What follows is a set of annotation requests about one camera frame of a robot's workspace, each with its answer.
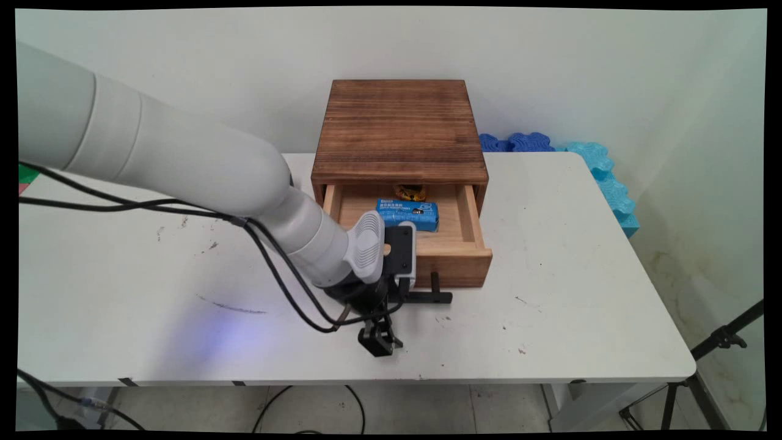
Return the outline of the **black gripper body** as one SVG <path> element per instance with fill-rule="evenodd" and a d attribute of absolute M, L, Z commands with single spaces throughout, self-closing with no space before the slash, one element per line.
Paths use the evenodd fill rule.
<path fill-rule="evenodd" d="M 349 275 L 335 286 L 324 288 L 330 299 L 345 307 L 347 313 L 354 312 L 357 317 L 336 318 L 336 326 L 356 323 L 391 323 L 391 315 L 405 303 L 405 278 L 397 280 L 395 276 L 381 276 L 376 282 L 366 284 L 353 275 Z"/>

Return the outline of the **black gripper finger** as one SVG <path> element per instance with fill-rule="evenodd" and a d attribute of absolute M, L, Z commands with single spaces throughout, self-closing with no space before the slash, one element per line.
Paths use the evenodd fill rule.
<path fill-rule="evenodd" d="M 394 348 L 403 348 L 403 342 L 396 337 L 393 331 L 393 320 L 391 317 L 383 317 L 380 321 L 380 337 L 382 338 L 387 350 Z"/>
<path fill-rule="evenodd" d="M 394 350 L 387 350 L 380 337 L 380 321 L 382 318 L 364 321 L 364 327 L 359 331 L 358 342 L 374 357 L 391 356 Z"/>

